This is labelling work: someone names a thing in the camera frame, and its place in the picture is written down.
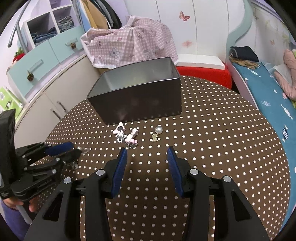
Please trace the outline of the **person's hand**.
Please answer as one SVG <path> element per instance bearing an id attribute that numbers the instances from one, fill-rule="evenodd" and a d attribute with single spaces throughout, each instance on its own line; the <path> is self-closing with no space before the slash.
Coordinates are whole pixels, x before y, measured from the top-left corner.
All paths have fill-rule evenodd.
<path id="1" fill-rule="evenodd" d="M 10 198 L 4 199 L 3 203 L 7 207 L 9 207 L 11 209 L 14 209 L 14 210 L 17 210 L 18 205 L 22 206 L 24 204 L 22 201 L 20 201 L 16 197 L 10 197 Z M 39 209 L 38 203 L 39 203 L 39 197 L 38 196 L 31 199 L 29 201 L 29 211 L 30 212 L 37 212 L 37 210 Z"/>

